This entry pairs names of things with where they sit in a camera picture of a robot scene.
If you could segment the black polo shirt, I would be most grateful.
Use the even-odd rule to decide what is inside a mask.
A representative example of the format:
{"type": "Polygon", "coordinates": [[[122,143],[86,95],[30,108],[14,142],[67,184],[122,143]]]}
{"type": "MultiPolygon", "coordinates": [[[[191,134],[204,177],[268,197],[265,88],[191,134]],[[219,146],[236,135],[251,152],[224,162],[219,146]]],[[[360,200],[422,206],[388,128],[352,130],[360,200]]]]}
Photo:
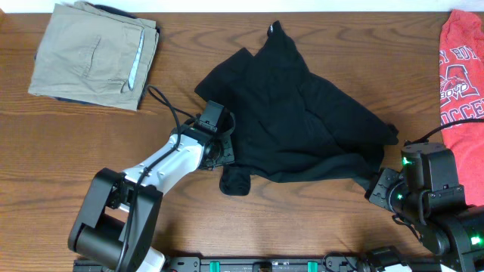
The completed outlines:
{"type": "Polygon", "coordinates": [[[256,54],[240,49],[196,87],[235,117],[234,161],[220,190],[250,192],[252,176],[276,183],[353,178],[378,172],[398,131],[332,82],[315,75],[279,22],[256,54]]]}

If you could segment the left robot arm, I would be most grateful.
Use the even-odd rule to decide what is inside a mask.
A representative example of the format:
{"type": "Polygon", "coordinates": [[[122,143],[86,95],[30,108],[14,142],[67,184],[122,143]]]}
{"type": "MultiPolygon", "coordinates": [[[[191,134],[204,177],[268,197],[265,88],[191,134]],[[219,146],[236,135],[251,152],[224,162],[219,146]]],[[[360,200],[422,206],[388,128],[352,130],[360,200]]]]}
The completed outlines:
{"type": "Polygon", "coordinates": [[[162,270],[166,257],[151,246],[162,198],[185,175],[232,163],[231,133],[183,125],[137,166],[101,169],[70,232],[69,249],[114,271],[162,270]]]}

